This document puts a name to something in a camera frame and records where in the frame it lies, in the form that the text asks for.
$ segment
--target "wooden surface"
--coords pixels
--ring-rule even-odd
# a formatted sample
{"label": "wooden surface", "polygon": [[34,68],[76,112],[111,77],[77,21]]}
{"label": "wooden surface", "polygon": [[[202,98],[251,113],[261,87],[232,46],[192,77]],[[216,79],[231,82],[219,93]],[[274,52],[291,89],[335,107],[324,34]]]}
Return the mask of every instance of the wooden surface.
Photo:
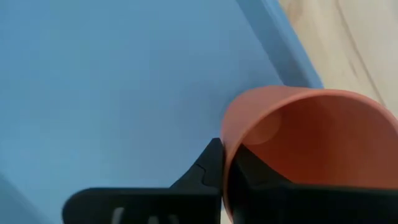
{"label": "wooden surface", "polygon": [[326,88],[370,96],[398,116],[398,1],[279,2]]}

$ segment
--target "blue surface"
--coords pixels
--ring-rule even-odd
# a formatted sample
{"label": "blue surface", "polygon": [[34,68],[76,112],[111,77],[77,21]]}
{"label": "blue surface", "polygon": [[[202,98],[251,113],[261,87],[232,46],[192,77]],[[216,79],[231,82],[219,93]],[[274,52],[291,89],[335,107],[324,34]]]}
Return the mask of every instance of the blue surface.
{"label": "blue surface", "polygon": [[26,217],[61,223],[87,187],[167,187],[236,95],[321,87],[276,1],[259,5],[1,1],[0,172]]}

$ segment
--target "blue plastic tray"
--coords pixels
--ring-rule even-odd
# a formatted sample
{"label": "blue plastic tray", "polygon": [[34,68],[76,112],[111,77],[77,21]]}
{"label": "blue plastic tray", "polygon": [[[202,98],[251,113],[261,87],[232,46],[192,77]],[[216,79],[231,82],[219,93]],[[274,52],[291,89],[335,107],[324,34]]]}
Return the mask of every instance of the blue plastic tray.
{"label": "blue plastic tray", "polygon": [[0,3],[0,223],[87,187],[166,187],[264,85],[322,84],[277,1]]}

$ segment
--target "orange cup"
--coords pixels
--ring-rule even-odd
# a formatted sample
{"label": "orange cup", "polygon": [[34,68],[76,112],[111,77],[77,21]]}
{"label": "orange cup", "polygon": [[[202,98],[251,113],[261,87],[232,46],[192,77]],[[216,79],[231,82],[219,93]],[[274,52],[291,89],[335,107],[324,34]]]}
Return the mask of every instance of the orange cup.
{"label": "orange cup", "polygon": [[244,144],[297,184],[398,189],[398,121],[382,105],[343,90],[266,86],[239,95],[221,127],[227,183]]}

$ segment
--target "black plastic part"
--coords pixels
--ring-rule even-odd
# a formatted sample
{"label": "black plastic part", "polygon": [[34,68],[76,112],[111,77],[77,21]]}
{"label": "black plastic part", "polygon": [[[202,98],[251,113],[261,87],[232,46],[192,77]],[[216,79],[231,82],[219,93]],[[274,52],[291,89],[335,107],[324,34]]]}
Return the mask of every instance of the black plastic part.
{"label": "black plastic part", "polygon": [[228,189],[234,224],[398,222],[396,190],[294,184],[244,146]]}
{"label": "black plastic part", "polygon": [[[65,224],[218,224],[224,156],[212,139],[169,189],[86,189],[64,205]],[[120,219],[115,221],[115,211]]]}

